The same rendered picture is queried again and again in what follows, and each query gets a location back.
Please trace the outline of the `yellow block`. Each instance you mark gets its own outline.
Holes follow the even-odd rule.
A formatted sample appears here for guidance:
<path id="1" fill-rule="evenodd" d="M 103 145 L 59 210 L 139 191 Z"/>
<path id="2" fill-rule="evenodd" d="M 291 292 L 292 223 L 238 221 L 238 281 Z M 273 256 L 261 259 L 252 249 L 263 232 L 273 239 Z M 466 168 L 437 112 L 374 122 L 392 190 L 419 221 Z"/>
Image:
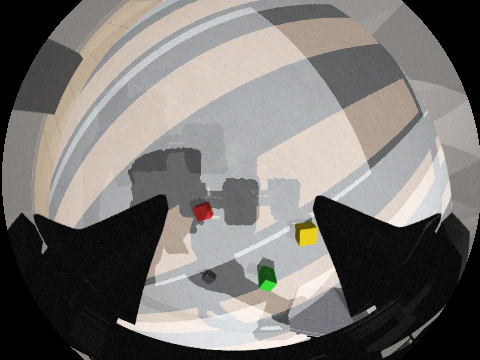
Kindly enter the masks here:
<path id="1" fill-rule="evenodd" d="M 312 221 L 305 221 L 303 224 L 296 224 L 295 235 L 299 247 L 301 247 L 301 245 L 316 244 L 317 227 Z"/>

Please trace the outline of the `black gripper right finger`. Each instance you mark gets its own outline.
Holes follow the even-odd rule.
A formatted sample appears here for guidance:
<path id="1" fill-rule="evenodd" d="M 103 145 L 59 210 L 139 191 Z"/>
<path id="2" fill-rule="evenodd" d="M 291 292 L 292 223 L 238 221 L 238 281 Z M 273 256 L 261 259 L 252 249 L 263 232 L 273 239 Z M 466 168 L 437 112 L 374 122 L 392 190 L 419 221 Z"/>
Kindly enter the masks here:
<path id="1" fill-rule="evenodd" d="M 441 213 L 436 213 L 400 228 L 324 196 L 315 197 L 313 216 L 335 264 L 351 317 L 375 305 L 373 300 L 441 220 Z"/>

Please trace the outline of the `red block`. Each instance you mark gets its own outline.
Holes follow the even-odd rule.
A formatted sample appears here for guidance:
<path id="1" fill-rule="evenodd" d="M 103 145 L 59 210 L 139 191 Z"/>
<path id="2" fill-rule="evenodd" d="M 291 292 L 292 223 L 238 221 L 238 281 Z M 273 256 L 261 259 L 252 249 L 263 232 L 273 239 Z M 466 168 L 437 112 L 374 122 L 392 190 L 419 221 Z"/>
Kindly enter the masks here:
<path id="1" fill-rule="evenodd" d="M 195 207 L 193 207 L 192 209 L 193 209 L 193 213 L 195 213 L 197 221 L 204 221 L 207 219 L 211 219 L 213 215 L 211 204 L 209 204 L 209 201 L 208 203 L 195 205 Z"/>

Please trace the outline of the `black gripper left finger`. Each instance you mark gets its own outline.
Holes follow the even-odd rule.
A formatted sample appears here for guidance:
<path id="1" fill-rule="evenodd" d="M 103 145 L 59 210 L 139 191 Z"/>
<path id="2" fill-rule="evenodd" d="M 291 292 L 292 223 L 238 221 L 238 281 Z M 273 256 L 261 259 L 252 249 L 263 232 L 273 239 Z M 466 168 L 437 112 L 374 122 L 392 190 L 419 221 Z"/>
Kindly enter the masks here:
<path id="1" fill-rule="evenodd" d="M 167 220 L 167 197 L 151 197 L 83 229 L 33 215 L 47 247 L 71 263 L 119 319 L 136 324 L 145 279 Z"/>

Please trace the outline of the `green block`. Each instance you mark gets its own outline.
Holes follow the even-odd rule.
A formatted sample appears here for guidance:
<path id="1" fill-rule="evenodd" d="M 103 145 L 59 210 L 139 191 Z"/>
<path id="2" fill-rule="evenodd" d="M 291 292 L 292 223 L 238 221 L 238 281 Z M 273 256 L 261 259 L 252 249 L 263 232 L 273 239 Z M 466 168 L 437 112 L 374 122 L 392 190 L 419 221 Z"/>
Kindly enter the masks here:
<path id="1" fill-rule="evenodd" d="M 260 277 L 259 280 L 259 289 L 263 289 L 263 291 L 271 292 L 273 287 L 277 284 L 276 276 L 271 275 L 271 273 L 265 273 Z"/>
<path id="2" fill-rule="evenodd" d="M 259 279 L 260 279 L 261 276 L 264 275 L 264 272 L 265 273 L 271 273 L 271 275 L 276 275 L 275 269 L 272 269 L 271 267 L 269 267 L 269 268 L 265 267 L 265 265 L 264 265 L 263 269 L 261 269 L 261 271 L 259 272 Z"/>

